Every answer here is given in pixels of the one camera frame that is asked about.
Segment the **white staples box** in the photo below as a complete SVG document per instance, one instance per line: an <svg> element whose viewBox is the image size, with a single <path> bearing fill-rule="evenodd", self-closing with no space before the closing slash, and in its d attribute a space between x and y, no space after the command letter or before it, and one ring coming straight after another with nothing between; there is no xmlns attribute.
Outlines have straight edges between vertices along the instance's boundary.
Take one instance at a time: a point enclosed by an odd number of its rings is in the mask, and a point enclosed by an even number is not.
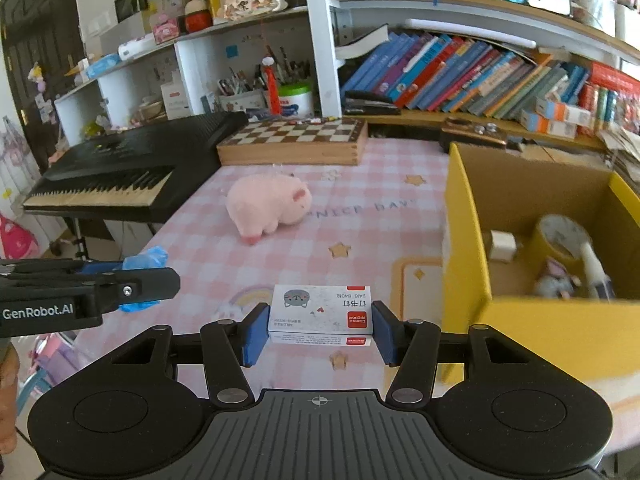
<svg viewBox="0 0 640 480"><path fill-rule="evenodd" d="M268 332L278 344L367 347L372 342L369 286L276 285Z"/></svg>

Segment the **pink plush pig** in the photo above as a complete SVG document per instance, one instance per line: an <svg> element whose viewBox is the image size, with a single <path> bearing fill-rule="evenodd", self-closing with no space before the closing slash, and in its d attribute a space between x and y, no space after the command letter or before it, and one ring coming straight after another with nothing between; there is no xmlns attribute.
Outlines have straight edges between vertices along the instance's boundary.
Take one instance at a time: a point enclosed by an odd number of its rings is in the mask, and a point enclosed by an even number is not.
<svg viewBox="0 0 640 480"><path fill-rule="evenodd" d="M237 180L226 198L226 208L247 245L255 245L279 226L301 222L310 211L308 185L292 174L251 174Z"/></svg>

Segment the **black electronic keyboard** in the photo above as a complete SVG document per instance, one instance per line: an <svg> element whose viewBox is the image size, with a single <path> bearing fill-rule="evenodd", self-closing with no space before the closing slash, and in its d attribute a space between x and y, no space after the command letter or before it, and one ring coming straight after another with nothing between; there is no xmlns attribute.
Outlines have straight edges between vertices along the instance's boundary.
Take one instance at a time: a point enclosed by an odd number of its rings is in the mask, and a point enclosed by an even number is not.
<svg viewBox="0 0 640 480"><path fill-rule="evenodd" d="M97 136L52 164L23 209L164 223L221 167L217 145L247 124L243 113L220 112Z"/></svg>

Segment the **white charger cube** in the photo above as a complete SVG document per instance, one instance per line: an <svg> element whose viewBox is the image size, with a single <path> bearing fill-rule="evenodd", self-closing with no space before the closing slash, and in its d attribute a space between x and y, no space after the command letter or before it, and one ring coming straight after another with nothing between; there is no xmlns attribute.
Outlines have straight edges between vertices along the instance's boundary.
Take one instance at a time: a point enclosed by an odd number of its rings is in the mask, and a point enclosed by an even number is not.
<svg viewBox="0 0 640 480"><path fill-rule="evenodd" d="M488 240L487 258L489 261L509 263L514 259L518 251L518 242L512 233L491 230Z"/></svg>

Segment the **yellow cardboard box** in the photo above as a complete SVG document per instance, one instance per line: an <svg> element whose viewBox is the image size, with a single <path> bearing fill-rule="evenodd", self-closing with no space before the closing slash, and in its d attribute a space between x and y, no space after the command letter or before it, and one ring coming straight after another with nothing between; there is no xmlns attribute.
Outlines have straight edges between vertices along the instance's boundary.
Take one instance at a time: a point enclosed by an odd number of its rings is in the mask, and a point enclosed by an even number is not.
<svg viewBox="0 0 640 480"><path fill-rule="evenodd" d="M622 177L454 144L445 212L444 330L490 325L583 382L638 372L639 197ZM533 294L542 267L529 262L527 248L545 214L570 217L588 232L614 300L585 289L569 300ZM511 262L488 260L491 230L515 236Z"/></svg>

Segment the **tape roll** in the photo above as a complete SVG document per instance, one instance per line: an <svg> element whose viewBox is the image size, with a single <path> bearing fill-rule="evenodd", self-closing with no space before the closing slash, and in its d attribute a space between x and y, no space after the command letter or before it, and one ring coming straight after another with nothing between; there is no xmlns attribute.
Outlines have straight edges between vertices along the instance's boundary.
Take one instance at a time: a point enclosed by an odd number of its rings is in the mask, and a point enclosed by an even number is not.
<svg viewBox="0 0 640 480"><path fill-rule="evenodd" d="M585 243L591 243L591 237L579 223L562 214L545 214L536 223L527 258L536 268L552 258L567 270L579 270Z"/></svg>

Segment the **wooden chess board box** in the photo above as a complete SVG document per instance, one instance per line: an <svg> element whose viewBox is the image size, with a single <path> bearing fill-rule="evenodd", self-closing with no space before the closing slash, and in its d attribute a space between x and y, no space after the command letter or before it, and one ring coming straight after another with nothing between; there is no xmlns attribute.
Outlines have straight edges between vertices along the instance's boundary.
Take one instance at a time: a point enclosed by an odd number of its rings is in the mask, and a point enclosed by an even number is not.
<svg viewBox="0 0 640 480"><path fill-rule="evenodd" d="M357 118L250 122L217 146L222 166L357 166L368 124Z"/></svg>

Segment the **green lid pen container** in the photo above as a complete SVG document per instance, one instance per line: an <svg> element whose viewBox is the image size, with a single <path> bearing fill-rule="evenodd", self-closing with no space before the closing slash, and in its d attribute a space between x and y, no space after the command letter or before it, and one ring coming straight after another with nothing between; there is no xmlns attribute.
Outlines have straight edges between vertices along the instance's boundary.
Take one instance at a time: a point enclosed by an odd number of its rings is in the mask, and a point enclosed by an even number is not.
<svg viewBox="0 0 640 480"><path fill-rule="evenodd" d="M306 119L314 116L314 95L308 80L280 86L278 96L283 117Z"/></svg>

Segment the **white spray bottle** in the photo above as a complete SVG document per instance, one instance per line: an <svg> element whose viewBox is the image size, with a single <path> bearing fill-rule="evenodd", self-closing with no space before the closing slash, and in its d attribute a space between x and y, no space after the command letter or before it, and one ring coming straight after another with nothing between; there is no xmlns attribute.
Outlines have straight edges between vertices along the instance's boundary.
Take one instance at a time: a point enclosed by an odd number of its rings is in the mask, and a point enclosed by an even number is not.
<svg viewBox="0 0 640 480"><path fill-rule="evenodd" d="M589 296L602 301L615 299L611 278L605 273L602 263L593 251L589 242L580 246L582 263L584 264L585 277L588 284Z"/></svg>

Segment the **brown retro radio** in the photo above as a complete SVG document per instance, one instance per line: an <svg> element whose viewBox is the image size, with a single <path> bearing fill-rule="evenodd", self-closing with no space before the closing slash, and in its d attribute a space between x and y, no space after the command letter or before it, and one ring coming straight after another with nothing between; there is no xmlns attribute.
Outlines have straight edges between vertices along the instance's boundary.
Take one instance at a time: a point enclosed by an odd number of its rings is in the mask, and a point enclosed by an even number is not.
<svg viewBox="0 0 640 480"><path fill-rule="evenodd" d="M448 153L454 142L505 150L508 136L493 122L482 124L469 119L448 117L440 129L439 146Z"/></svg>

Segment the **row of lower shelf books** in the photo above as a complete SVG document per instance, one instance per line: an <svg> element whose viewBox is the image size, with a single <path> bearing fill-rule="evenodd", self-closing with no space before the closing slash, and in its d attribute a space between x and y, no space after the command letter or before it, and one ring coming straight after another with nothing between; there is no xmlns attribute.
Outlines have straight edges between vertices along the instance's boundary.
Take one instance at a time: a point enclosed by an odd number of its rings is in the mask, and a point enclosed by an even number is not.
<svg viewBox="0 0 640 480"><path fill-rule="evenodd" d="M391 32L347 63L341 83L349 115L466 113L518 120L537 102L576 105L590 70L551 53L534 58L497 41Z"/></svg>

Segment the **white bookshelf unit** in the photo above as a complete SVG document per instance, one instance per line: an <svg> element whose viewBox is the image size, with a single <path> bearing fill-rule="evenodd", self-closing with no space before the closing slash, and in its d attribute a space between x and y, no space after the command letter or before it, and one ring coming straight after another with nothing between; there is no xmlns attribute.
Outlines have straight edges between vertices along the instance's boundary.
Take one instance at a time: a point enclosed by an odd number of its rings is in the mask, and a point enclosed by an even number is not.
<svg viewBox="0 0 640 480"><path fill-rule="evenodd" d="M311 58L324 116L342 112L335 54L340 41L352 40L378 25L431 30L454 28L499 36L506 44L536 44L609 66L637 64L631 44L571 18L503 0L307 0L298 8L243 18L187 34L168 42L174 51L193 114L203 113L203 96L229 66L258 61L270 44Z"/></svg>

